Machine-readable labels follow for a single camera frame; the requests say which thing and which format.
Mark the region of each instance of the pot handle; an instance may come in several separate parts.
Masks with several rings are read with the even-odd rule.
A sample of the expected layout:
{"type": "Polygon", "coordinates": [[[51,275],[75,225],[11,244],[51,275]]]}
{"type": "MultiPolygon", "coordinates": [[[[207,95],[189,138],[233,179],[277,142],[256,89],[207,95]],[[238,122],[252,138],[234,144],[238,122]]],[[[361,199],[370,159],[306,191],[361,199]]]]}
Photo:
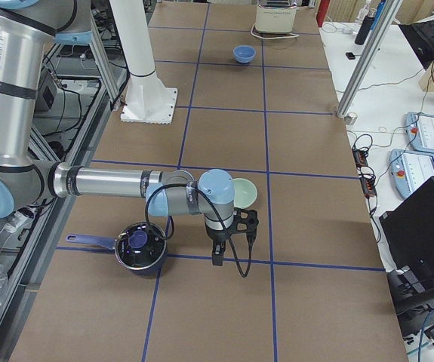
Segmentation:
{"type": "Polygon", "coordinates": [[[112,238],[105,238],[103,236],[69,234],[66,236],[66,241],[68,243],[99,245],[100,247],[110,250],[114,250],[115,248],[115,240],[112,238]]]}

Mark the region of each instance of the black bottle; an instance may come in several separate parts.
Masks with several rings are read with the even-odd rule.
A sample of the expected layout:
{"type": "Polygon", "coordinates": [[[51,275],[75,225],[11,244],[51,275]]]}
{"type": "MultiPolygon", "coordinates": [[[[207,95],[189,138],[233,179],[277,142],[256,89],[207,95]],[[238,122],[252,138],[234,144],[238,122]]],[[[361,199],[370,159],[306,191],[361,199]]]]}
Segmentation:
{"type": "Polygon", "coordinates": [[[368,15],[366,15],[363,19],[361,28],[359,28],[358,35],[356,35],[356,39],[354,41],[357,45],[363,45],[365,43],[369,31],[371,30],[371,25],[373,25],[375,15],[376,11],[374,9],[371,9],[368,15]]]}

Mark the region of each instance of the black monitor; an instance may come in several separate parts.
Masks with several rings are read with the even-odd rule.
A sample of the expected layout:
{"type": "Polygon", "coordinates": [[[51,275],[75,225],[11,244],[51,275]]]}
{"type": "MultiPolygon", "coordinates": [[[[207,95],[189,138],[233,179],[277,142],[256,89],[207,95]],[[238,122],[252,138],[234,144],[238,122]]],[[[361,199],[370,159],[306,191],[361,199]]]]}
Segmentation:
{"type": "Polygon", "coordinates": [[[434,177],[380,217],[398,268],[408,266],[425,290],[434,287],[434,177]]]}

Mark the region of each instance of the table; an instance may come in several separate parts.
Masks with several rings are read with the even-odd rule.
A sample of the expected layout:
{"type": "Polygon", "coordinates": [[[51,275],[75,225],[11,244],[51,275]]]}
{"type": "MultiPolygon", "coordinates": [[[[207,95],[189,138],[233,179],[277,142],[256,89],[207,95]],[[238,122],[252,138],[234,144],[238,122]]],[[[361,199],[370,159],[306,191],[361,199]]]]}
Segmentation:
{"type": "MultiPolygon", "coordinates": [[[[342,30],[350,26],[352,26],[350,23],[325,23],[321,28],[321,37],[338,98],[342,96],[340,91],[346,88],[358,62],[357,59],[348,60],[345,53],[351,51],[359,55],[364,49],[364,45],[354,44],[353,35],[343,33],[342,30]]],[[[353,126],[347,126],[351,145],[355,142],[356,137],[362,134],[370,134],[374,144],[389,145],[372,148],[368,157],[368,163],[374,172],[378,176],[384,173],[377,184],[375,219],[386,211],[396,209],[403,201],[396,191],[389,171],[385,172],[389,165],[391,150],[404,149],[409,142],[404,130],[395,131],[395,129],[404,125],[404,116],[407,112],[424,112],[434,115],[434,92],[425,93],[418,84],[424,72],[399,27],[392,25],[360,88],[367,88],[373,84],[399,84],[387,84],[360,90],[349,109],[359,115],[353,126]]],[[[369,146],[369,144],[369,138],[364,137],[357,146],[369,146]]],[[[371,207],[375,206],[375,202],[376,200],[371,200],[371,207]]],[[[385,239],[382,239],[379,247],[386,270],[392,270],[396,265],[394,265],[385,239]]],[[[407,349],[412,351],[416,347],[417,342],[407,346],[407,349]]],[[[410,361],[416,360],[417,355],[412,354],[409,359],[410,361]]],[[[434,361],[433,347],[423,349],[423,359],[434,361]]]]}
{"type": "Polygon", "coordinates": [[[175,217],[155,278],[67,244],[143,218],[142,200],[81,197],[11,361],[406,361],[313,11],[299,11],[297,40],[269,44],[248,33],[254,18],[254,6],[158,4],[150,36],[159,77],[179,88],[174,120],[115,113],[91,164],[251,179],[260,226],[248,278],[231,259],[211,265],[200,216],[175,217]],[[251,65],[232,60],[237,44],[257,49],[251,65]]]}

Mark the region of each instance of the red object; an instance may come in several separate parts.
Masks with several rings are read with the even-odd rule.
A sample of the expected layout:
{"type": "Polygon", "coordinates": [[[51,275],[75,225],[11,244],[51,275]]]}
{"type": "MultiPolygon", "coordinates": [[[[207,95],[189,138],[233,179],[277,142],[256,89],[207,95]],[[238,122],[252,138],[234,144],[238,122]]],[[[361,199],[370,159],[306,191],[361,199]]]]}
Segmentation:
{"type": "Polygon", "coordinates": [[[331,0],[322,0],[321,4],[319,5],[319,9],[317,10],[317,17],[315,17],[315,19],[317,20],[317,26],[319,28],[322,28],[322,23],[324,23],[330,3],[331,0]]]}

